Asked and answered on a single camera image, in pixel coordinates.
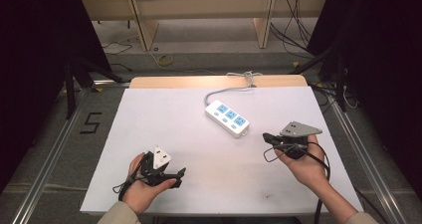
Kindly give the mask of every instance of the sleeve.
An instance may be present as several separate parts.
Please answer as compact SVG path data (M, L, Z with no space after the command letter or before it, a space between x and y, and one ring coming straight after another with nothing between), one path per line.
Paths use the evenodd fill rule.
M136 214L124 202L115 203L99 224L140 224Z
M367 213L358 212L351 216L345 224L377 224L377 222Z

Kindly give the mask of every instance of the electrical outlet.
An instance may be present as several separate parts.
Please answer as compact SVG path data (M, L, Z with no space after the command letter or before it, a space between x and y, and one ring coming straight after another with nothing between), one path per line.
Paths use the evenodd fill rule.
M238 125L238 126L242 126L242 124L243 123L245 123L246 121L245 121L245 119L244 118L242 118L242 117L240 117L240 116L238 116L238 117L236 117L236 119L235 119L235 123Z
M228 109L228 108L227 108L226 106L224 106L224 105L221 105L220 107L218 107L218 108L217 108L217 110L218 110L219 112L225 112L227 109Z
M235 137L248 133L249 122L220 101L211 103L205 109L205 112Z
M229 111L226 113L226 117L229 119L233 119L233 117L235 117L237 114L233 111Z

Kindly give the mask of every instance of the gray floor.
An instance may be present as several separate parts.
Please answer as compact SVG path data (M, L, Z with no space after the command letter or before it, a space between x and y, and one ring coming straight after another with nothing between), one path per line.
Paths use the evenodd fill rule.
M306 25L310 30L315 19L308 19ZM159 69L151 54L155 57L171 55L174 63L168 67L184 71L207 70L224 75L226 72L262 72L264 74L285 74L293 69L293 62L303 64L306 58L299 58L286 52L283 44L274 36L270 36L267 49L259 49L252 21L249 19L229 20L189 20L163 21L160 23L151 54L140 51L138 41L133 37L136 31L126 28L126 22L94 23L99 38L104 45L110 42L132 44L132 48L119 55L107 55L110 63L121 63L126 68L113 65L113 71L124 77L136 76L187 76L210 75L207 72L180 72ZM277 26L283 26L286 21L276 20ZM289 35L297 41L300 37L292 30ZM291 52L300 52L295 47L287 47ZM116 53L124 49L122 46L108 47L108 53ZM306 71L304 76L309 82L317 81L319 66ZM93 74L96 80L104 77ZM112 120L118 108L125 87L99 86L92 90L81 113L76 120L69 139L49 177L48 184L39 199L29 223L96 223L100 217L83 214L79 208L84 200L85 192L94 174L97 162L102 153L106 137L112 125ZM316 93L320 104L325 102L325 96ZM352 183L365 195L383 215L383 206L379 201L362 165L340 125L330 103L321 106L325 121L336 143L340 157ZM0 196L0 223L12 223L15 212L19 209L31 183L37 178L44 161L65 124L66 94L60 93L47 118L42 132L38 135L36 145L28 151L21 165L13 176L9 186ZM100 112L91 121L100 123L96 133L81 134L81 131L92 130L92 126L84 125L90 112ZM367 118L364 108L347 109L353 126L383 180L397 200L399 208L404 212L408 223L422 223L422 204L412 188L402 176L391 156L382 148L371 121ZM362 201L365 210L380 223L380 218L369 205ZM312 223L312 216L302 216L304 223ZM142 217L142 223L151 223L151 217ZM329 215L321 217L320 223L333 223Z

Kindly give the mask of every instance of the white cable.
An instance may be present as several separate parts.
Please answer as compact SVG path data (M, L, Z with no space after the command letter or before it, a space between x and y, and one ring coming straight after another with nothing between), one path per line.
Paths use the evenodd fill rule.
M354 105L354 106L352 106L348 101L347 101L347 98L345 97L345 90L347 90L347 86L344 86L343 87L343 98L344 98L344 101L345 101L345 103L350 107L350 108L352 108L352 109L356 109L357 108L357 105L359 104L359 102L358 101L356 101L356 104Z
M238 74L238 73L227 73L226 76L238 76L238 77L246 77L248 79L248 86L243 87L243 88L226 88L223 90L219 90L216 92L212 92L209 93L207 96L205 96L204 98L204 104L205 107L208 107L210 105L210 103L208 102L208 98L214 94L218 94L218 93L224 93L224 92L230 92L230 91L236 91L236 92L246 92L249 90L249 88L254 84L254 76L262 76L262 73L252 73L252 71L250 72L245 72L243 74Z

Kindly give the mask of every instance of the power cord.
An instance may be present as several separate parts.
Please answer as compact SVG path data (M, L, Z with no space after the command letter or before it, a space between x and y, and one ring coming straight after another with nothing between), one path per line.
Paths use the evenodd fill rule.
M345 95L345 91L347 90L347 86L344 86L343 87L343 98L344 98L344 101L345 101L345 103L351 108L351 109L356 109L357 108L357 106L359 105L359 101L356 101L356 103L354 104L354 106L353 105L351 105L349 102L348 102L348 100L347 100L347 97L346 97L346 95Z
M205 96L204 98L204 104L205 107L208 107L210 105L210 103L208 102L208 98L214 94L219 94L219 93L225 93L225 92L231 92L231 91L236 91L236 92L246 92L249 90L249 88L252 87L252 85L254 84L254 76L262 76L262 73L252 73L252 71L250 72L245 72L243 74L238 74L238 73L227 73L226 76L238 76L238 77L246 77L248 79L248 85L246 87L243 88L227 88L227 89L223 89L223 90L219 90L216 92L212 92L209 93Z
M122 64L122 63L111 63L110 64L111 66L121 66L121 67L124 67L124 68L126 68L128 71L130 71L130 72L132 72L133 71L133 69L131 69L131 68L129 68L129 67L127 67L127 66L125 66L124 64Z
M132 48L132 45L131 45L131 44L123 44L123 43L120 43L120 42L111 42L111 43L109 43L109 44L107 44L107 45L103 46L103 48L107 48L107 47L109 47L109 46L110 46L110 45L112 45L112 44L118 44L118 45L121 45L121 46L125 46L125 47L127 47L127 48L125 48L125 49L123 49L123 50L121 50L121 51L118 51L118 52L116 52L116 53L106 53L106 54L110 54L110 55L117 55L117 54L120 54L120 53L125 52L125 51L129 50L130 48Z
M307 145L309 145L309 144L314 144L314 145L317 145L317 146L318 146L318 147L322 150L322 152L323 152L323 156L326 158L326 164L325 164L325 162L323 162L322 160L320 160L319 158L317 158L316 156L314 156L314 155L313 155L313 154L311 154L310 152L305 151L305 150L302 150L301 148L298 148L298 150L302 151L305 155L307 155L307 156L311 157L313 160L315 160L315 161L316 161L316 162L318 162L320 165L322 165L322 166L325 168L325 170L326 170L326 179L329 181L329 178L330 178L330 176L331 176L331 168L330 168L330 165L329 165L329 159L328 159L328 156L327 156L327 155L326 155L326 153L325 153L325 150L323 150L323 148L322 148L322 147L321 147L318 143L316 143L316 142L308 142L308 143L307 143ZM280 156L282 156L283 154L285 154L285 152L283 152L282 154L278 155L276 158L271 159L271 160L268 160L268 159L267 159L267 157L266 157L266 153L267 153L269 150L276 149L276 148L278 148L278 147L281 147L281 146L286 146L286 145L289 145L289 147L288 147L288 149L286 149L286 150L285 150L285 152L286 152L286 151L288 151L288 150L290 150L290 149L292 149L292 148L294 148L294 147L296 147L294 144L280 144L280 145L275 145L275 146L273 146L272 148L269 148L268 150L266 150L266 151L264 152L264 157L265 157L265 159L266 159L268 162L272 162L272 161L274 161L274 160L278 159ZM317 223L319 222L319 217L320 217L320 210L321 210L321 208L322 208L322 201L319 199L319 200L317 201L317 204L316 204L316 214L315 214L315 217L314 217L314 223L315 223L315 224L317 224Z
M334 103L336 102L336 100L333 100L329 105L328 105L328 107L326 107L325 108L325 110L323 110L323 112L322 112L322 115L324 115L325 113L326 113L326 111L328 111L328 109L332 106L332 105L334 105Z
M169 66L169 65L171 65L173 63L173 57L172 56L160 56L158 58L158 60L157 60L150 51L148 51L148 54L152 57L152 59L154 60L155 64L161 70L174 71L174 72L185 72L185 73L204 72L204 73L209 73L209 74L215 75L215 76L218 76L219 75L218 73L210 72L210 71L207 71L207 70L182 70L182 69L174 69L174 68L165 68L163 66ZM170 58L170 62L163 62L162 60L165 57L169 57Z
M382 219L383 222L385 222L386 224L389 224L387 218L385 218L384 215L382 215L382 213L378 210L378 208L376 208L375 205L371 201L369 201L369 199L365 195L363 195L363 193L360 192L354 185L353 185L353 189L360 197L362 197L369 204L370 207L372 207L372 209Z
M289 9L290 9L291 13L292 13L292 17L289 20L289 23L286 26L284 33L282 33L281 31L279 31L274 26L274 24L272 24L272 23L271 23L271 31L276 35L277 38L279 38L283 42L283 47L285 48L285 50L289 54L294 55L294 56L297 56L297 57L301 57L301 58L311 59L312 57L306 57L306 56L301 56L301 55L294 54L294 53L290 52L287 49L287 47L286 47L286 44L289 44L289 45L292 45L292 46L299 47L299 48L303 49L304 51L308 51L308 49L306 48L306 46L308 45L308 42L309 42L310 36L311 36L311 33L308 32L308 30L305 28L305 26L304 26L304 24L302 22L301 15L300 15L301 0L296 0L295 1L295 7L294 8L292 8L291 2L289 0L286 0L286 2L288 4L288 6L289 6ZM295 42L293 39L291 39L288 36L286 36L286 33L287 33L287 31L288 31L291 23L292 23L292 20L294 20L294 19L295 19L296 23L298 24L299 33L301 35L301 39L302 39L302 42L304 43L304 46L300 45L299 43Z
M138 171L140 170L140 165L142 164L142 160L137 164L136 168L134 169L133 173L129 175L124 183L122 183L119 186L115 186L112 188L112 191L116 194L118 194L118 200L121 201L123 199L124 193L129 188L129 186L137 181L137 180L143 180L145 177L138 176Z
M324 106L326 106L327 104L328 104L328 96L327 96L327 94L324 92L324 91L322 91L322 90L320 90L320 89L313 89L313 91L314 91L314 93L316 94L316 93L321 93L324 97L325 97L325 100L324 100L324 102L323 103L320 103L319 101L318 101L318 98L317 98L317 94L316 94L316 101L317 101L317 104L318 104L318 106L319 107L324 107Z

